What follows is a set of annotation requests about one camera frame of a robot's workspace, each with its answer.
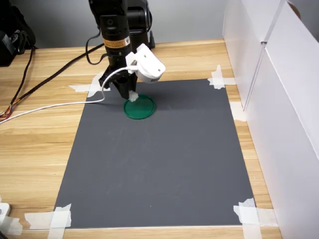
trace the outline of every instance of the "white wall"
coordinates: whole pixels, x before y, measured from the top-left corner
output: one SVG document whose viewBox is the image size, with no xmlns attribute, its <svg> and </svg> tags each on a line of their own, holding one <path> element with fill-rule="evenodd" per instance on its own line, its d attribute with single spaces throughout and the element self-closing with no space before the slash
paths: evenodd
<svg viewBox="0 0 319 239">
<path fill-rule="evenodd" d="M 84 46 L 97 34 L 88 0 L 11 0 L 34 31 L 36 46 Z M 155 42 L 222 38 L 226 0 L 149 0 Z M 90 45 L 102 43 L 95 39 Z"/>
</svg>

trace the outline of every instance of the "white plastic object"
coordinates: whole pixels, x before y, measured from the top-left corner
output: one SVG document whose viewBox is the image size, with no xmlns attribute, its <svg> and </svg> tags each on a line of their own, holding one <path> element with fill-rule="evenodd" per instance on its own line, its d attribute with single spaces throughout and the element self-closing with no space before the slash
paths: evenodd
<svg viewBox="0 0 319 239">
<path fill-rule="evenodd" d="M 157 82 L 166 70 L 165 65 L 145 44 L 137 48 L 136 54 L 131 52 L 126 56 L 126 64 L 127 66 L 137 66 L 136 75 L 145 83 Z"/>
<path fill-rule="evenodd" d="M 5 217 L 10 213 L 10 205 L 8 203 L 0 203 L 0 226 L 3 223 Z"/>
</svg>

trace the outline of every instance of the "white cable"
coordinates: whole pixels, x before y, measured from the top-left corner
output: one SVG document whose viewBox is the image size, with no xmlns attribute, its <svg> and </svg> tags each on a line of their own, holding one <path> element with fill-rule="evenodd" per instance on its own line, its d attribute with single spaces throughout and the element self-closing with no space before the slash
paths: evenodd
<svg viewBox="0 0 319 239">
<path fill-rule="evenodd" d="M 104 86 L 105 86 L 105 84 L 107 83 L 107 81 L 108 81 L 112 76 L 114 76 L 116 73 L 118 73 L 118 72 L 120 72 L 120 71 L 127 71 L 127 70 L 137 71 L 137 66 L 123 67 L 123 68 L 120 68 L 120 69 L 115 70 L 114 72 L 112 72 L 112 73 L 104 80 L 104 82 L 103 82 L 103 84 L 102 84 L 102 95 L 103 95 L 103 98 L 100 99 L 100 100 L 97 100 L 97 101 L 83 101 L 83 102 L 69 102 L 69 103 L 62 103 L 62 104 L 55 104 L 55 105 L 50 105 L 50 106 L 44 106 L 44 107 L 40 107 L 40 108 L 31 110 L 31 111 L 26 111 L 26 112 L 20 113 L 20 114 L 18 114 L 18 115 L 12 116 L 12 117 L 10 117 L 10 118 L 7 118 L 7 119 L 1 121 L 0 124 L 5 123 L 5 122 L 7 122 L 7 121 L 9 121 L 9 120 L 12 120 L 12 119 L 14 119 L 14 118 L 17 118 L 17 117 L 19 117 L 19 116 L 23 116 L 23 115 L 26 115 L 26 114 L 29 114 L 29 113 L 33 113 L 33 112 L 36 112 L 36 111 L 40 111 L 40 110 L 43 110 L 43 109 L 52 108 L 52 107 L 56 107 L 56 106 L 67 106 L 67 105 L 89 104 L 89 103 L 99 103 L 99 102 L 102 102 L 103 100 L 105 100 Z"/>
</svg>

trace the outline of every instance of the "black cable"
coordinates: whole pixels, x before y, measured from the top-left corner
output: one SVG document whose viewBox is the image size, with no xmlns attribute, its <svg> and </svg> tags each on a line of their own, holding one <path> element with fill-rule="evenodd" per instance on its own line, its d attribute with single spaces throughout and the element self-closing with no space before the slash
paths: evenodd
<svg viewBox="0 0 319 239">
<path fill-rule="evenodd" d="M 65 71 L 67 68 L 69 68 L 73 63 L 77 62 L 78 60 L 80 60 L 81 58 L 83 58 L 84 56 L 87 56 L 88 54 L 90 54 L 91 52 L 101 48 L 102 46 L 104 46 L 104 44 L 100 44 L 94 48 L 92 48 L 89 51 L 86 51 L 85 53 L 83 53 L 82 55 L 74 58 L 73 60 L 71 60 L 70 62 L 68 62 L 65 66 L 63 66 L 60 70 L 58 70 L 57 72 L 55 72 L 52 76 L 48 77 L 47 79 L 45 79 L 44 81 L 42 81 L 41 83 L 39 83 L 38 85 L 36 85 L 35 87 L 33 87 L 31 90 L 29 90 L 27 93 L 25 93 L 23 96 L 21 96 L 19 98 L 19 101 L 26 98 L 27 96 L 31 95 L 33 92 L 35 92 L 37 89 L 39 89 L 41 86 L 43 86 L 44 84 L 48 83 L 50 80 L 52 80 L 53 78 L 55 78 L 56 76 L 58 76 L 59 74 L 61 74 L 63 71 Z"/>
<path fill-rule="evenodd" d="M 28 64 L 26 65 L 26 67 L 25 67 L 25 69 L 24 69 L 22 81 L 21 81 L 21 83 L 20 83 L 20 86 L 19 86 L 18 90 L 16 91 L 16 94 L 14 95 L 13 99 L 11 100 L 10 105 L 13 104 L 13 102 L 15 101 L 16 97 L 18 96 L 18 94 L 20 93 L 20 91 L 21 91 L 21 89 L 22 89 L 22 86 L 23 86 L 24 81 L 25 81 L 26 73 L 27 73 L 28 68 L 29 68 L 29 65 L 30 65 L 30 63 L 31 63 L 31 60 L 32 60 L 32 56 L 33 56 L 33 54 L 34 54 L 34 51 L 35 51 L 35 49 L 32 47 L 32 48 L 31 48 L 31 53 L 30 53 L 30 58 L 29 58 Z"/>
<path fill-rule="evenodd" d="M 92 39 L 94 39 L 94 38 L 98 38 L 100 35 L 101 35 L 101 29 L 99 28 L 99 33 L 98 33 L 97 35 L 92 36 L 91 38 L 89 38 L 89 39 L 87 40 L 86 44 L 85 44 L 86 59 L 88 60 L 88 62 L 89 62 L 91 65 L 97 65 L 97 64 L 99 64 L 105 57 L 108 56 L 108 54 L 103 54 L 103 55 L 101 56 L 100 61 L 99 61 L 99 62 L 95 62 L 95 63 L 91 62 L 91 60 L 90 60 L 89 53 L 88 53 L 89 41 L 92 40 Z"/>
</svg>

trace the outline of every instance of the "gray cardboard sheet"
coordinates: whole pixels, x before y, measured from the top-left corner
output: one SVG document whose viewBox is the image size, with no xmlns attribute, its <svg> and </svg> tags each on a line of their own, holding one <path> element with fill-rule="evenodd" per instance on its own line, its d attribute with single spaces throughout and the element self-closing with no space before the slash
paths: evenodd
<svg viewBox="0 0 319 239">
<path fill-rule="evenodd" d="M 84 107 L 55 204 L 72 204 L 71 227 L 240 225 L 233 206 L 253 193 L 225 88 L 205 79 L 137 92 L 157 104 L 144 120 L 125 116 L 114 88 Z"/>
</svg>

